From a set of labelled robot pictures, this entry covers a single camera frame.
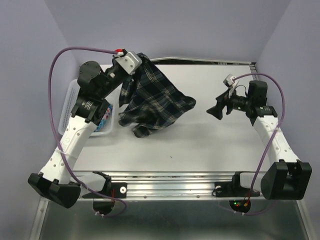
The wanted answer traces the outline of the navy plaid skirt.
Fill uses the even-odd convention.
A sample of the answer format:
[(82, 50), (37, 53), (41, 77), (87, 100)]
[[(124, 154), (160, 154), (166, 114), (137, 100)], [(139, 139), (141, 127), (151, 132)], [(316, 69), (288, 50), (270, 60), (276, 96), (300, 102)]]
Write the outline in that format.
[(122, 127), (136, 124), (133, 134), (145, 138), (174, 124), (197, 102), (179, 91), (145, 54), (137, 55), (142, 64), (121, 86), (118, 104), (126, 108), (118, 114), (118, 123)]

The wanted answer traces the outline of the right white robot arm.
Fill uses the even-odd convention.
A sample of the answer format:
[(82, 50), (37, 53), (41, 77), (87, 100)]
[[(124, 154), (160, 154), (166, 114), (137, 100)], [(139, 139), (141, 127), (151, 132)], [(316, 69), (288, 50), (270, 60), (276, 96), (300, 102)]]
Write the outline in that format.
[(257, 197), (267, 200), (303, 199), (312, 167), (302, 162), (293, 152), (280, 126), (277, 112), (267, 105), (268, 85), (264, 81), (251, 80), (245, 96), (239, 96), (238, 80), (228, 76), (223, 83), (227, 91), (216, 98), (216, 105), (207, 113), (221, 120), (223, 109), (230, 114), (233, 110), (244, 112), (258, 133), (268, 157), (270, 167), (266, 172), (237, 171), (230, 182), (216, 182), (217, 197)]

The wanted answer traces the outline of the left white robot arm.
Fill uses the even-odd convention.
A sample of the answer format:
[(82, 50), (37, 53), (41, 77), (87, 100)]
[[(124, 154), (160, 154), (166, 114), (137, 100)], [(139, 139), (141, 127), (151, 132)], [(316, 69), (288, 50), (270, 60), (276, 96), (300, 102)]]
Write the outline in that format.
[(131, 79), (140, 64), (118, 58), (106, 70), (96, 61), (80, 66), (79, 91), (67, 128), (62, 138), (57, 138), (57, 147), (45, 166), (39, 173), (32, 173), (27, 181), (41, 197), (66, 209), (88, 194), (114, 199), (109, 175), (94, 171), (81, 179), (75, 176), (73, 168), (87, 140), (103, 120), (110, 105), (107, 96)]

